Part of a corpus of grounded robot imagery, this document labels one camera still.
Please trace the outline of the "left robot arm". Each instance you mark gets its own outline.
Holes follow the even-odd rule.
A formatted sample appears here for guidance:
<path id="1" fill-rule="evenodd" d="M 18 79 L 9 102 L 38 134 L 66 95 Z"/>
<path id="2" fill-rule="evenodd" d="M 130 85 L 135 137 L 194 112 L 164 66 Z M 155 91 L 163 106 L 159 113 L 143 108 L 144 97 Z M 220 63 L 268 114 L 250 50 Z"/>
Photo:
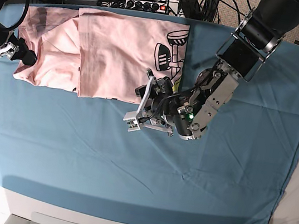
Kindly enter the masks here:
<path id="1" fill-rule="evenodd" d="M 148 83 L 136 89 L 141 103 L 127 112 L 128 131 L 150 128 L 183 140 L 197 140 L 219 108 L 227 103 L 239 79 L 249 81 L 277 50 L 287 32 L 299 25 L 299 0 L 260 0 L 218 49 L 213 67 L 202 71 L 184 91 L 169 88 L 169 78 L 147 71 Z"/>

